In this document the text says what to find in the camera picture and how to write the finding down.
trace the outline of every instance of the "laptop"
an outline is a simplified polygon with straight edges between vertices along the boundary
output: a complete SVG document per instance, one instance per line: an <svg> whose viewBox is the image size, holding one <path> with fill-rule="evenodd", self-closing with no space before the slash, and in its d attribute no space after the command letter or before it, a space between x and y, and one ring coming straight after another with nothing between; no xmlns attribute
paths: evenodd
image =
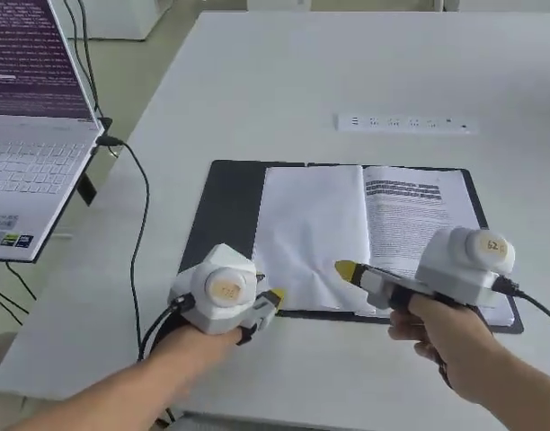
<svg viewBox="0 0 550 431"><path fill-rule="evenodd" d="M0 0L0 260L33 262L103 133L48 0Z"/></svg>

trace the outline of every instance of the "person's left hand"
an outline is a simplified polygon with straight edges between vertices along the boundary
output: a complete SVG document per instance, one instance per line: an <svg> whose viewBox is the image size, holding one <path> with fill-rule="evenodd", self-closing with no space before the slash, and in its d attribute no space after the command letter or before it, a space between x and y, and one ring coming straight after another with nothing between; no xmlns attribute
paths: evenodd
<svg viewBox="0 0 550 431"><path fill-rule="evenodd" d="M223 335L207 335L188 325L165 337L147 361L181 367L192 381L222 362L241 337L238 328Z"/></svg>

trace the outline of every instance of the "black cable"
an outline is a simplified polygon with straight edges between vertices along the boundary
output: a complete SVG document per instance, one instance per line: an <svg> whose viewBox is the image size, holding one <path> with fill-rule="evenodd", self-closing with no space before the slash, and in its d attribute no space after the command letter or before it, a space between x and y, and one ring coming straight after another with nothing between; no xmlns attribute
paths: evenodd
<svg viewBox="0 0 550 431"><path fill-rule="evenodd" d="M79 3L79 9L81 10L81 19L83 24L83 31L84 31L84 50L85 50L85 61L87 62L87 71L89 72L89 79L92 83L92 91L93 91L93 97L95 98L95 105L97 107L97 110L102 114L102 110L99 106L99 96L97 93L97 84L95 82L95 74L93 73L93 66L92 66L92 57L89 53L89 34L87 33L87 11L85 10L85 5L83 0L77 0Z"/></svg>
<svg viewBox="0 0 550 431"><path fill-rule="evenodd" d="M166 429L169 427L169 422L164 421L163 419L156 419L155 424L160 427L161 429Z"/></svg>
<svg viewBox="0 0 550 431"><path fill-rule="evenodd" d="M529 301L530 303L532 303L533 305L536 306L536 308L538 308L541 312L543 312L544 314L546 314L548 317L550 317L550 310L548 308L546 308L544 305L542 305L539 301L537 301L535 298L533 298L532 296L526 294L525 292L523 292L522 290L517 290L517 292L513 295L514 297L516 298L520 298L520 299L524 299L526 301Z"/></svg>
<svg viewBox="0 0 550 431"><path fill-rule="evenodd" d="M131 149L131 147L127 143L123 142L121 139L118 139L112 136L101 136L97 140L97 145L105 146L110 149L114 146L124 146L125 148L127 148L129 153L131 154L131 157L133 157L135 164L141 171L141 175L143 176L143 179L146 184L146 204L143 211L143 218L141 220L141 228L139 229L139 235L137 236L137 242L135 245L135 249L133 250L133 256L131 257L131 265L129 268L131 293L133 295L133 308L135 311L135 324L136 324L135 326L136 326L137 349L138 349L137 361L139 362L145 358L147 343L149 342L151 335L155 332L155 329L161 324L161 322L169 314L174 312L177 309L177 307L182 305L184 298L177 298L175 301L171 302L169 306L164 310L164 312L162 312L159 315L159 317L155 319L154 323L147 330L146 335L143 338L141 337L141 322L139 318L138 291L135 286L135 264L138 257L139 247L141 246L141 240L143 239L143 234L146 228L147 215L149 214L149 202L151 199L151 188L149 185L149 179L147 178L147 174L143 169L143 166L141 165L141 162L139 161L135 152ZM171 422L172 423L175 422L175 416L171 412L171 409L166 409L165 412L167 413L167 416L169 417Z"/></svg>
<svg viewBox="0 0 550 431"><path fill-rule="evenodd" d="M67 12L69 13L69 17L71 18L71 23L73 25L75 58L77 59L77 64L79 64L79 67L81 68L85 76L85 81L87 81L89 88L92 91L92 96L95 102L93 106L93 110L99 111L99 114L102 116L102 118L104 118L105 115L103 114L102 107L99 103L99 92L97 91L97 83L95 82L95 75L93 74L92 59L89 53L89 37L87 34L87 12L85 10L85 6L81 1L79 1L79 6L81 9L81 15L82 15L82 22L84 25L85 61L87 63L87 68L89 69L89 74L85 69L84 61L81 59L81 55L79 54L79 47L77 46L77 21L75 19L74 11L69 5L69 3L67 2L67 0L63 0L63 3L66 6ZM108 150L113 157L115 157L116 159L119 158L119 155L115 153L111 148L108 148Z"/></svg>
<svg viewBox="0 0 550 431"><path fill-rule="evenodd" d="M5 299L8 303L10 303L11 305L13 305L15 308L17 308L18 310L20 310L21 312L24 312L26 314L29 314L30 312L28 312L25 308L23 308L22 306L20 306L17 302L15 302L13 299L10 299L8 298L6 295L2 294L0 292L0 296Z"/></svg>
<svg viewBox="0 0 550 431"><path fill-rule="evenodd" d="M66 6L69 17L71 18L71 23L73 25L75 58L77 59L77 63L79 64L79 67L84 74L85 81L87 81L89 88L92 91L92 96L95 102L93 110L98 110L100 115L103 117L102 109L99 105L99 102L97 101L97 88L95 87L95 82L93 82L91 77L87 74L87 70L84 67L84 61L81 59L81 55L79 54L79 47L77 46L77 21L75 20L74 11L67 0L63 0L63 4Z"/></svg>
<svg viewBox="0 0 550 431"><path fill-rule="evenodd" d="M28 293L29 293L30 296L33 298L33 300L34 300L34 301L37 301L37 300L38 300L37 296L34 295L33 292L31 291L30 287L27 286L27 283L25 283L25 281L23 280L23 277L20 276L20 274L19 274L15 269L12 268L12 266L10 265L9 262L6 262L6 263L5 263L5 266L7 267L7 269L9 269L9 271L10 271L12 274L15 275L15 277L16 277L18 280L20 280L20 283L23 284L23 287L25 287L25 290L28 291Z"/></svg>
<svg viewBox="0 0 550 431"><path fill-rule="evenodd" d="M20 320L17 318L17 316L7 307L7 305L5 305L4 303L1 302L1 300L0 300L0 305L1 305L1 307L2 307L4 310L6 310L6 311L9 313L10 316L12 316L12 318L13 318L15 321L17 321L17 322L20 324L20 326L23 326L22 321L20 321Z"/></svg>
<svg viewBox="0 0 550 431"><path fill-rule="evenodd" d="M165 409L165 413L167 413L167 416L169 417L169 420L171 420L171 422L175 422L175 416L173 415L173 412L171 411L171 409Z"/></svg>
<svg viewBox="0 0 550 431"><path fill-rule="evenodd" d="M536 306L541 312L550 317L550 310L542 305L539 301L533 298L531 295L526 294L519 289L519 285L512 281L510 278L505 276L498 276L497 279L492 284L492 290L494 292L500 292L507 296L512 296L513 298L524 299L529 301Z"/></svg>
<svg viewBox="0 0 550 431"><path fill-rule="evenodd" d="M151 335L155 332L155 330L161 324L161 322L164 321L167 318L167 316L169 316L172 312L174 312L176 308L177 306L174 303L170 304L164 310L164 312L159 314L159 317L157 317L157 319L155 319L153 324L149 327L149 329L146 332L146 335L141 340L141 345L139 346L139 355L137 356L138 362L141 362L145 359L147 343L149 342L149 339L151 339Z"/></svg>
<svg viewBox="0 0 550 431"><path fill-rule="evenodd" d="M143 234L146 229L146 221L147 221L147 214L149 213L149 202L151 199L151 189L149 186L149 179L147 178L146 172L143 169L143 166L141 165L141 162L139 161L138 157L135 155L135 152L131 149L131 147L123 142L122 140L111 137L111 136L101 136L97 140L98 146L106 146L106 147L112 147L112 146L124 146L128 149L129 153L131 154L131 157L133 157L133 160L139 170L141 171L141 175L143 176L143 180L146 184L146 204L143 210L143 218L141 220L141 228L139 229L139 235L137 236L137 242L135 244L135 249L133 250L133 255L131 257L131 265L129 267L129 278L131 282L131 294L133 295L133 308L135 310L135 328L136 328L136 337L137 337L137 349L139 352L141 351L141 322L139 317L139 303L138 303L138 291L135 286L135 264L136 260L138 258L139 253L139 247L141 246L141 240L143 240Z"/></svg>

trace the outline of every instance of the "black folder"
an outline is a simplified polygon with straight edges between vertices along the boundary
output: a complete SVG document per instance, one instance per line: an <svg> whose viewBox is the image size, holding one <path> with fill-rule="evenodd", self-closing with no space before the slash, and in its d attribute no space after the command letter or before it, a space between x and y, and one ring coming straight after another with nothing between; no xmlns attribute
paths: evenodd
<svg viewBox="0 0 550 431"><path fill-rule="evenodd" d="M336 163L309 163L307 166L333 165L336 165ZM277 166L305 167L306 164L234 160L215 160L211 164L193 227L185 246L180 271L199 264L208 252L220 243L229 245L249 259L252 257L265 172L268 168ZM456 170L452 168L414 169L426 171ZM464 169L460 171L465 177L466 187L479 225L483 228L488 227L471 174ZM512 298L509 298L509 301L515 315L514 324L510 327L491 327L493 332L509 334L523 332L524 327L517 306ZM279 316L327 321L389 323L389 320L385 318L361 317L352 312L281 311Z"/></svg>

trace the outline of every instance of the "laptop screen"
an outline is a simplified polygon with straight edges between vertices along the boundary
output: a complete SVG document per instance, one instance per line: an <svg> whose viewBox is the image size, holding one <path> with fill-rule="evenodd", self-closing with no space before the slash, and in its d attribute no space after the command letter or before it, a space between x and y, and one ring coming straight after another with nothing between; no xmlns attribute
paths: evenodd
<svg viewBox="0 0 550 431"><path fill-rule="evenodd" d="M47 0L0 0L0 115L92 119Z"/></svg>

